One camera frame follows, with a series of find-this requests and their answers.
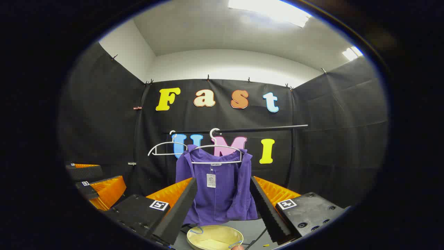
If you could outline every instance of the ceiling light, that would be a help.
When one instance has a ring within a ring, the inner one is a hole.
[[[358,56],[353,52],[352,49],[348,48],[346,51],[342,53],[349,61],[355,60]]]
[[[307,12],[280,0],[229,0],[228,7],[258,12],[274,20],[290,22],[301,28],[311,17]]]
[[[355,54],[356,54],[357,56],[362,56],[361,51],[359,51],[359,49],[356,48],[355,46],[351,47],[351,49],[353,50],[353,52],[355,52]]]

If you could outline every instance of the price tag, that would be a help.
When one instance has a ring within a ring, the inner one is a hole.
[[[206,186],[216,188],[216,175],[215,174],[206,174]]]

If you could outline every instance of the clothing rack rod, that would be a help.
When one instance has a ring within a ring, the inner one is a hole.
[[[293,126],[282,126],[282,127],[268,127],[268,128],[257,128],[257,129],[220,129],[216,130],[215,133],[235,133],[235,132],[261,132],[261,131],[280,131],[280,130],[292,130],[292,129],[307,129],[308,124],[305,125],[293,125]],[[208,133],[209,130],[199,130],[199,131],[176,131],[176,134],[180,133]]]

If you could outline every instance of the clothes hanger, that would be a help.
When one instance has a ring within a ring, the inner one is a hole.
[[[156,146],[154,146],[154,147],[148,152],[148,156],[151,154],[151,152],[153,151],[153,149],[155,149],[153,155],[174,155],[174,154],[182,154],[182,153],[157,153],[157,146],[162,145],[162,144],[168,144],[168,143],[175,143],[175,144],[184,145],[185,148],[186,148],[186,150],[188,150],[188,146],[187,146],[187,145],[185,145],[185,144],[183,144],[183,143],[180,143],[180,142],[175,142],[175,141],[174,141],[174,138],[176,138],[176,137],[177,137],[177,134],[174,135],[174,137],[173,137],[173,141],[162,142],[162,143],[159,143],[159,144],[157,144]]]
[[[221,162],[221,161],[219,161],[219,162],[191,162],[191,163],[192,163],[192,164],[218,164],[218,163],[240,163],[240,162],[242,162],[242,151],[241,151],[240,149],[237,149],[237,148],[234,148],[234,147],[230,147],[230,146],[217,145],[217,143],[216,143],[216,138],[213,137],[213,132],[214,132],[215,130],[219,130],[219,129],[214,128],[214,129],[212,129],[212,130],[210,131],[210,137],[211,137],[211,139],[214,140],[214,145],[206,145],[206,146],[196,147],[196,148],[190,150],[190,152],[193,151],[193,150],[195,150],[195,149],[210,148],[210,147],[211,147],[211,148],[214,148],[214,147],[230,148],[230,149],[237,150],[237,151],[239,151],[239,152],[241,153],[241,154],[240,154],[240,155],[241,155],[240,160],[239,160],[239,161],[222,161],[222,162]]]

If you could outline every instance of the gray floor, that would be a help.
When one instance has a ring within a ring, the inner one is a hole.
[[[223,226],[229,226],[234,228],[242,233],[244,236],[243,243],[251,243],[253,240],[257,239],[262,231],[265,229],[265,224],[262,219],[253,220],[253,221],[230,221],[224,224]],[[183,231],[188,231],[189,228],[184,227]],[[186,242],[186,234],[183,232],[179,232],[177,236],[176,242],[172,245],[176,250],[193,250],[193,248]],[[277,243],[273,243],[270,239],[270,235],[268,231],[266,231],[257,242],[255,242],[249,250],[254,249],[262,249],[262,250],[272,250],[277,248]]]

